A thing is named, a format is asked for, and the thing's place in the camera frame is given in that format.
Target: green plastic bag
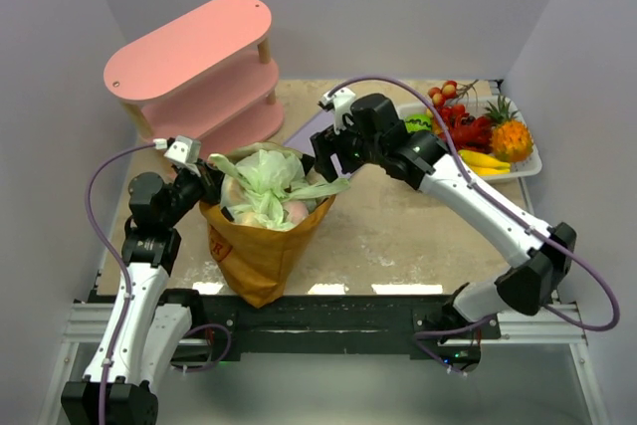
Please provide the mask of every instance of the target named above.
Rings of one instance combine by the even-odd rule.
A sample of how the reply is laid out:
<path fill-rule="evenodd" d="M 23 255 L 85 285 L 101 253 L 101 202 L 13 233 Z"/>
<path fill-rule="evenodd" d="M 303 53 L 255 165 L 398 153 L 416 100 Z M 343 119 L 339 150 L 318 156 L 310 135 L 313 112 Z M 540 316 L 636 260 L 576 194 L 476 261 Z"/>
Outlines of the green plastic bag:
<path fill-rule="evenodd" d="M 344 178 L 328 183 L 321 177 L 310 184 L 299 158 L 287 151 L 261 149 L 236 164 L 223 154 L 211 154 L 209 160 L 226 174 L 226 179 L 236 179 L 243 188 L 243 194 L 236 195 L 234 201 L 222 195 L 220 206 L 227 208 L 235 220 L 242 214 L 254 213 L 255 221 L 277 231 L 295 227 L 287 220 L 283 207 L 286 201 L 321 199 L 349 187 Z"/>

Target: pink shelf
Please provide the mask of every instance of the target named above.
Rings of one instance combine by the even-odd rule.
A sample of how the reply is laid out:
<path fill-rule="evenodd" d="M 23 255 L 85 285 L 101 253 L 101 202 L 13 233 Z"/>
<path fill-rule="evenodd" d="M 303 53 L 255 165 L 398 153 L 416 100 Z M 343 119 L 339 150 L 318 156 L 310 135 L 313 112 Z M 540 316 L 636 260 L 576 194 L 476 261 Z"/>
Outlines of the pink shelf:
<path fill-rule="evenodd" d="M 204 159 L 210 153 L 228 153 L 235 148 L 255 141 L 263 141 L 279 130 L 283 124 L 283 106 L 276 102 L 266 104 L 262 100 L 201 138 L 201 154 Z"/>
<path fill-rule="evenodd" d="M 271 25 L 260 0 L 212 0 L 115 52 L 106 87 L 133 104 L 161 100 L 264 40 Z"/>
<path fill-rule="evenodd" d="M 245 51 L 182 92 L 144 106 L 142 113 L 155 137 L 200 138 L 272 92 L 278 79 L 274 60 L 261 64 L 257 52 Z"/>

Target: banana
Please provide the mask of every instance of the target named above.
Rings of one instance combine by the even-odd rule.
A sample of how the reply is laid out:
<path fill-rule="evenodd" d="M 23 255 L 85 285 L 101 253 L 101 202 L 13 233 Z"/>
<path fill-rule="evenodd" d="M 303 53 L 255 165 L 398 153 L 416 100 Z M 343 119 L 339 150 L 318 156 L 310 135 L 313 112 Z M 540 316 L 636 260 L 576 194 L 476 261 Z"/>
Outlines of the banana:
<path fill-rule="evenodd" d="M 471 166 L 471 170 L 478 176 L 492 176 L 494 174 L 507 174 L 510 169 L 481 168 L 480 166 Z"/>
<path fill-rule="evenodd" d="M 458 151 L 463 161 L 468 165 L 478 166 L 480 168 L 507 169 L 511 170 L 511 164 L 499 161 L 488 154 L 471 151 L 469 149 L 461 149 Z"/>

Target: paper bag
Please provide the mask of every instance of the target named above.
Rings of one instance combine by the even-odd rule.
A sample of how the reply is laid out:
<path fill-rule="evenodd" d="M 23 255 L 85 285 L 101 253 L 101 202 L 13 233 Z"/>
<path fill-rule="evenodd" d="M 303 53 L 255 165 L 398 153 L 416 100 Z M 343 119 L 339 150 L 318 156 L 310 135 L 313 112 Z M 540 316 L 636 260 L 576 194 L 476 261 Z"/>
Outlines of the paper bag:
<path fill-rule="evenodd" d="M 240 154 L 235 152 L 228 157 L 241 159 L 255 152 L 255 148 L 263 146 L 287 149 L 271 143 L 256 143 L 249 148 L 242 148 Z M 334 199 L 335 195 L 328 197 L 307 219 L 290 231 L 237 225 L 223 215 L 218 205 L 201 202 L 201 214 L 208 222 L 210 253 L 228 286 L 255 308 L 282 296 L 290 272 L 306 250 Z"/>

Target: fruit tray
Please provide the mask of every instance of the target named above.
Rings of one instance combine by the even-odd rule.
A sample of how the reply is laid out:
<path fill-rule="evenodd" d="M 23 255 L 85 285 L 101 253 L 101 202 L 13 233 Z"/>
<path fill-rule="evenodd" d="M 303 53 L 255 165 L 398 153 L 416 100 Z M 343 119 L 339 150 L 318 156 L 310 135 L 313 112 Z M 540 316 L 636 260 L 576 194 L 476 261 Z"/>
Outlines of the fruit tray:
<path fill-rule="evenodd" d="M 467 112 L 472 114 L 475 117 L 478 117 L 484 114 L 485 110 L 489 106 L 488 102 L 492 104 L 496 104 L 498 101 L 497 96 L 490 97 L 478 97 L 477 99 L 473 98 L 472 100 L 465 99 L 463 103 L 466 106 Z M 412 114 L 422 113 L 424 109 L 424 105 L 421 103 L 414 104 L 403 104 L 396 107 L 396 111 L 398 112 L 398 116 L 401 118 L 406 118 Z M 525 119 L 522 116 L 522 112 L 518 110 L 516 104 L 511 101 L 511 111 L 517 111 L 518 115 L 516 119 L 525 123 Z M 523 178 L 525 176 L 534 176 L 541 171 L 541 159 L 539 159 L 539 154 L 537 153 L 537 146 L 533 148 L 533 152 L 531 156 L 529 156 L 524 161 L 520 161 L 517 163 L 512 163 L 511 172 L 498 174 L 498 175 L 490 175 L 483 176 L 482 178 L 489 183 L 502 183 L 505 181 L 510 181 L 512 179 Z"/>

